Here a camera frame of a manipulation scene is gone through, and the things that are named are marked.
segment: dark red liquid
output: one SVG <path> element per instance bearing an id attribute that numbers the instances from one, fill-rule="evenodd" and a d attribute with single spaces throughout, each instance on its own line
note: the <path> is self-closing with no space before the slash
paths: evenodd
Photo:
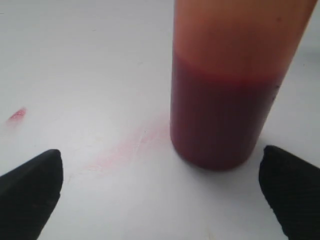
<path id="1" fill-rule="evenodd" d="M 255 78 L 206 74 L 173 54 L 170 135 L 187 161 L 213 170 L 248 159 L 284 74 Z"/>

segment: white table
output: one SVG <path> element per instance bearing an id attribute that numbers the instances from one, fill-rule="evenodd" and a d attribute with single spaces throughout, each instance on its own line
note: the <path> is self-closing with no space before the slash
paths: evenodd
<path id="1" fill-rule="evenodd" d="M 287 239 L 258 167 L 266 144 L 320 166 L 319 5 L 255 152 L 226 173 L 169 140 L 172 0 L 2 0 L 0 13 L 0 175 L 50 148 L 64 163 L 39 240 Z"/>

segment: pink smudge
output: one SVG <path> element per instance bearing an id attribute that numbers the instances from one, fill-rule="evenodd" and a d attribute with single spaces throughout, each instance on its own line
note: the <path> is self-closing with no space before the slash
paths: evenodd
<path id="1" fill-rule="evenodd" d="M 140 127 L 134 134 L 119 142 L 116 146 L 103 151 L 85 169 L 103 172 L 112 166 L 130 163 L 137 160 L 146 150 L 168 141 L 169 123 L 167 121 L 156 122 L 150 127 Z"/>
<path id="2" fill-rule="evenodd" d="M 22 122 L 25 115 L 27 113 L 27 109 L 22 107 L 18 111 L 16 111 L 9 119 L 6 121 L 7 124 L 14 124 L 15 126 Z"/>

